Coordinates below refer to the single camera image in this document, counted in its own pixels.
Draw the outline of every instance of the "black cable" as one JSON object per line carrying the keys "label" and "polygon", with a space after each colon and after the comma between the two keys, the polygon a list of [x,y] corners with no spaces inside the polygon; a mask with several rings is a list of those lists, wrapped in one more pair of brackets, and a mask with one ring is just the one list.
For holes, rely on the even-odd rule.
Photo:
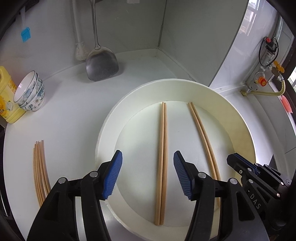
{"label": "black cable", "polygon": [[261,59],[260,59],[261,48],[262,48],[262,45],[263,45],[263,43],[264,43],[264,41],[265,41],[266,39],[267,39],[267,37],[265,37],[265,38],[262,40],[261,45],[260,45],[260,48],[259,48],[259,53],[258,53],[259,63],[261,64],[262,67],[268,67],[268,66],[270,66],[270,65],[276,60],[277,56],[279,55],[279,43],[278,43],[278,41],[277,41],[276,38],[273,38],[273,40],[276,41],[276,47],[277,47],[277,53],[276,53],[276,56],[275,56],[275,58],[274,58],[272,61],[270,61],[270,63],[267,64],[267,65],[263,65],[263,64],[261,63]]}

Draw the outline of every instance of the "dish soap bottle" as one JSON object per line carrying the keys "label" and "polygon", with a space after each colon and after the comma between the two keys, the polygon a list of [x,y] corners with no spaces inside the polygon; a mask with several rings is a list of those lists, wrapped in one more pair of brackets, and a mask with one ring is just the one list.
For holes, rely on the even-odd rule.
{"label": "dish soap bottle", "polygon": [[16,89],[17,87],[7,70],[0,66],[0,114],[8,123],[16,122],[25,113],[13,101]]}

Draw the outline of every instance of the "stack of bowls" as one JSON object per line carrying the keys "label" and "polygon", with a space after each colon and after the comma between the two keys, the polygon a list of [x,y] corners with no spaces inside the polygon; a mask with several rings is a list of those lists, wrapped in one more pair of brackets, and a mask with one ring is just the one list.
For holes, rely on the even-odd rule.
{"label": "stack of bowls", "polygon": [[31,71],[19,84],[14,102],[25,111],[37,111],[44,103],[44,85],[38,73]]}

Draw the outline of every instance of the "bundle of chopsticks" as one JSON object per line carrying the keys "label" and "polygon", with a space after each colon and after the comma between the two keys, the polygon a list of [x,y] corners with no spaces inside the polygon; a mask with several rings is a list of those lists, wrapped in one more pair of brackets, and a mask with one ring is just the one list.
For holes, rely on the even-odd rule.
{"label": "bundle of chopsticks", "polygon": [[45,163],[44,141],[36,142],[33,150],[33,172],[39,207],[50,192],[49,179]]}
{"label": "bundle of chopsticks", "polygon": [[165,218],[168,173],[168,120],[166,103],[162,102],[160,121],[159,161],[157,174],[155,225],[163,225]]}
{"label": "bundle of chopsticks", "polygon": [[[192,102],[190,102],[190,103],[188,103],[188,106],[189,106],[190,112],[192,114],[192,117],[194,119],[197,130],[200,134],[200,138],[202,140],[202,143],[203,143],[206,155],[207,155],[207,160],[208,160],[208,163],[209,163],[209,166],[211,169],[212,178],[216,179],[216,180],[221,180],[218,165],[216,162],[216,158],[215,158],[211,143],[209,141],[209,138],[207,136],[207,133],[205,132],[205,128],[202,124],[202,121],[195,109],[194,104]],[[219,198],[217,199],[217,203],[218,203],[218,206],[220,207],[220,199]]]}

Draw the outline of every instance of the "metal spatula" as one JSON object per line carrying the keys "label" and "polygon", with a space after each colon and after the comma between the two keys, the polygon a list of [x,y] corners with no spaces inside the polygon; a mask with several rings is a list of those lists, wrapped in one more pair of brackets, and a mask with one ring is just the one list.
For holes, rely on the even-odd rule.
{"label": "metal spatula", "polygon": [[89,53],[86,59],[87,77],[92,81],[99,81],[111,77],[119,70],[115,54],[111,49],[100,46],[96,30],[96,8],[98,0],[90,0],[92,7],[92,21],[94,29],[95,48]]}

